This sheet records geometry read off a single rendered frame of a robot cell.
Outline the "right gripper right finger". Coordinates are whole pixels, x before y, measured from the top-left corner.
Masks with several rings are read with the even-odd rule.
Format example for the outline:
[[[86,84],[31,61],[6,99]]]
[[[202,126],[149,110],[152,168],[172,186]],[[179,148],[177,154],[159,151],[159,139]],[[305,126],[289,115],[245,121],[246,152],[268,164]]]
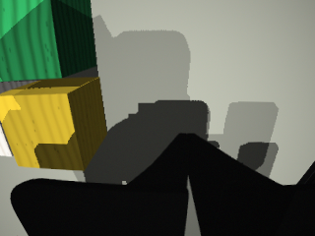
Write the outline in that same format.
[[[187,137],[201,236],[293,236],[315,228],[315,183],[282,185],[196,134]]]

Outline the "green cube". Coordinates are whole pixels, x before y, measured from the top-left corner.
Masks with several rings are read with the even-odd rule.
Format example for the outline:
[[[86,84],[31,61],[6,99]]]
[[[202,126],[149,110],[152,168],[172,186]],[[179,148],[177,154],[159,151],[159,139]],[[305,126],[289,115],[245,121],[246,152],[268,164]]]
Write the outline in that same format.
[[[96,66],[91,0],[0,0],[0,82]]]

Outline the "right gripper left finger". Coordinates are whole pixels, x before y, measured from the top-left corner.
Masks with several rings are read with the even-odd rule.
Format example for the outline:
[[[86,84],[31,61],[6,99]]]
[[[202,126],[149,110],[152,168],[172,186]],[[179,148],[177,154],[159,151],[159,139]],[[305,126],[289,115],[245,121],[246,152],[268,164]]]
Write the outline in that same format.
[[[11,204],[29,236],[184,236],[189,147],[179,133],[127,185],[30,179]]]

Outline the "dark yellow wood-textured cube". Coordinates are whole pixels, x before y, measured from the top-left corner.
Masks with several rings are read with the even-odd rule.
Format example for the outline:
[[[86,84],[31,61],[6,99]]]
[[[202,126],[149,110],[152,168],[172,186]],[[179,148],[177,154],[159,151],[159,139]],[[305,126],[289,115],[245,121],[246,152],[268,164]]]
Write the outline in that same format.
[[[18,166],[85,171],[107,135],[99,77],[0,93],[0,121]]]

